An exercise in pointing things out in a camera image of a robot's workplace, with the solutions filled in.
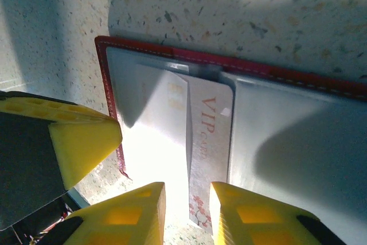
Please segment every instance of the speckled countertop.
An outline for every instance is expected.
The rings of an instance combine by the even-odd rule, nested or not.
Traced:
[[[93,39],[100,34],[367,79],[367,0],[1,0],[0,89],[107,113]],[[132,187],[111,155],[79,185],[92,203]],[[167,244],[210,243],[167,225]]]

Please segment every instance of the wallet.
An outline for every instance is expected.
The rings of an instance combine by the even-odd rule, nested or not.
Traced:
[[[119,169],[164,181],[167,213],[211,232],[210,182],[367,240],[367,85],[147,42],[95,38]]]

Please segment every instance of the yellow plastic part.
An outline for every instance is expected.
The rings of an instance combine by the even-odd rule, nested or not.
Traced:
[[[0,112],[54,121],[49,132],[65,189],[75,186],[122,140],[115,119],[84,106],[13,97],[0,100]]]
[[[72,213],[83,223],[64,245],[163,244],[165,212],[165,184],[155,182]]]
[[[319,245],[297,220],[312,213],[222,182],[210,186],[215,245]]]

